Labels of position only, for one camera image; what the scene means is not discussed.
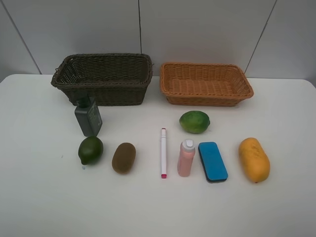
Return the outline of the pink white-capped bottle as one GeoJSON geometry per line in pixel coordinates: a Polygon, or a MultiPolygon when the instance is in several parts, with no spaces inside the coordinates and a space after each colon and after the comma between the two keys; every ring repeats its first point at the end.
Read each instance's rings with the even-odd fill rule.
{"type": "Polygon", "coordinates": [[[181,177],[188,177],[190,175],[195,153],[195,144],[192,139],[186,139],[181,143],[177,164],[177,171],[181,177]]]}

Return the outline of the blue whiteboard eraser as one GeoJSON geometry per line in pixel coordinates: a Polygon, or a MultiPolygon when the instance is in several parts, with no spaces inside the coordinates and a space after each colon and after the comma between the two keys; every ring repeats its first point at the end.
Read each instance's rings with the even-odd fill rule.
{"type": "Polygon", "coordinates": [[[209,183],[225,182],[228,173],[215,142],[202,142],[198,145],[200,161],[206,180],[209,183]]]}

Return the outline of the yellow mango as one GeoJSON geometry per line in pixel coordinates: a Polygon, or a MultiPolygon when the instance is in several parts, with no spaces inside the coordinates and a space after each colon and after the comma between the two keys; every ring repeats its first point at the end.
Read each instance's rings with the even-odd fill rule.
{"type": "Polygon", "coordinates": [[[247,178],[253,183],[265,181],[270,174],[270,161],[256,138],[244,139],[238,148],[239,160],[247,178]]]}

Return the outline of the white pink-capped marker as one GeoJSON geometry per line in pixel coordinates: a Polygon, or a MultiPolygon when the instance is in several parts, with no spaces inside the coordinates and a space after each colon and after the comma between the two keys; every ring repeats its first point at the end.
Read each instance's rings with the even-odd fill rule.
{"type": "Polygon", "coordinates": [[[161,155],[161,178],[167,178],[167,151],[166,151],[166,129],[161,129],[160,141],[160,155],[161,155]]]}

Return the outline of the orange wicker basket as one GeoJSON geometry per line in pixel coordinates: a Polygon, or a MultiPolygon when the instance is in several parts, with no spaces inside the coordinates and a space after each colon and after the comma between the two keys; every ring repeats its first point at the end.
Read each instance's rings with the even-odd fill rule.
{"type": "Polygon", "coordinates": [[[160,90],[174,105],[233,107],[254,91],[233,64],[164,63],[160,90]]]}

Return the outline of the brown kiwi fruit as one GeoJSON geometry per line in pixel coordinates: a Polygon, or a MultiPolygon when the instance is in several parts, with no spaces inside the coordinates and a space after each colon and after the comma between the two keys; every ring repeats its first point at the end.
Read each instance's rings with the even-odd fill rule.
{"type": "Polygon", "coordinates": [[[131,143],[120,144],[112,159],[112,168],[118,174],[127,174],[131,171],[136,158],[136,148],[131,143]]]}

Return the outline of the dark brown wicker basket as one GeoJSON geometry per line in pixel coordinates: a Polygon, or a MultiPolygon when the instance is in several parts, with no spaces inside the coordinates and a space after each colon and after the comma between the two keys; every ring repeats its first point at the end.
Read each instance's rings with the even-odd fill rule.
{"type": "Polygon", "coordinates": [[[56,69],[51,85],[72,104],[75,94],[84,91],[98,106],[135,106],[143,103],[152,76],[147,54],[74,54],[56,69]]]}

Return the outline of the dark green pump bottle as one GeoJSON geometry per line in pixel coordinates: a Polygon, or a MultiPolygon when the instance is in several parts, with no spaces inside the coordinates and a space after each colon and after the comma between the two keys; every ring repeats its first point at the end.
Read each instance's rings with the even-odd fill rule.
{"type": "Polygon", "coordinates": [[[94,97],[86,92],[75,94],[75,116],[85,137],[97,136],[103,124],[94,97]]]}

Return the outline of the dark green lime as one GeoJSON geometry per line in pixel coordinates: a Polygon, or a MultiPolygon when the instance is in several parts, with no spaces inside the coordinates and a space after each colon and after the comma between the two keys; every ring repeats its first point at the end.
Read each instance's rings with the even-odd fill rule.
{"type": "Polygon", "coordinates": [[[78,156],[82,165],[95,165],[103,155],[103,142],[95,136],[85,138],[78,149],[78,156]]]}

